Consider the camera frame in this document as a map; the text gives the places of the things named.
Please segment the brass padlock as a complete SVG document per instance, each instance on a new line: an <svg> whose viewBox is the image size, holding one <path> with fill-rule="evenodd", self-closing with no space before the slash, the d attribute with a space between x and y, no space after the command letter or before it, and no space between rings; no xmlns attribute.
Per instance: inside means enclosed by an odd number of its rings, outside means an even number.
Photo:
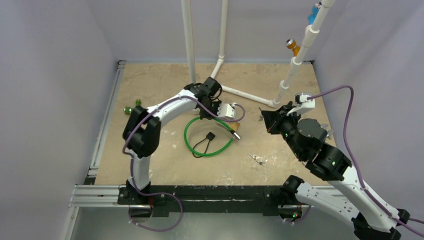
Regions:
<svg viewBox="0 0 424 240"><path fill-rule="evenodd" d="M238 128L240 127L239 122L226 122L221 119L215 119L215 122L218 126L223 128L224 130L228 132L236 132Z"/></svg>

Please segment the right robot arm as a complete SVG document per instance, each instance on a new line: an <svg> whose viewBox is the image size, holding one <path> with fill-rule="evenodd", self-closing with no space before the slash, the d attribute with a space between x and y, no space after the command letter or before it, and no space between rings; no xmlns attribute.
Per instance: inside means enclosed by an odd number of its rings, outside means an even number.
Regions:
<svg viewBox="0 0 424 240"><path fill-rule="evenodd" d="M316 207L353 228L360 240L399 240L397 226L406 224L410 214L367 193L369 185L360 184L358 170L337 147L326 143L328 132L311 118L302 119L290 104L280 109L262 110L266 131L281 135L295 157L319 179L335 187L341 197L319 190L317 186L290 175L281 187L280 196L288 204L296 200Z"/></svg>

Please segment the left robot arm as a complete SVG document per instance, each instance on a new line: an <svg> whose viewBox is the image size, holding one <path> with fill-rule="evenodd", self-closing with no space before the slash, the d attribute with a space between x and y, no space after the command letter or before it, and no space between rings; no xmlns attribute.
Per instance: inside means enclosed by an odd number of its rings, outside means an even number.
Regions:
<svg viewBox="0 0 424 240"><path fill-rule="evenodd" d="M222 86L212 77L203 83L190 83L173 97L150 107L137 106L131 113L122 133L122 152L130 157L131 185L129 197L138 205L146 203L150 184L149 168L152 154L157 150L161 130L166 124L191 110L199 109L200 116L212 119L217 116L220 101L215 95Z"/></svg>

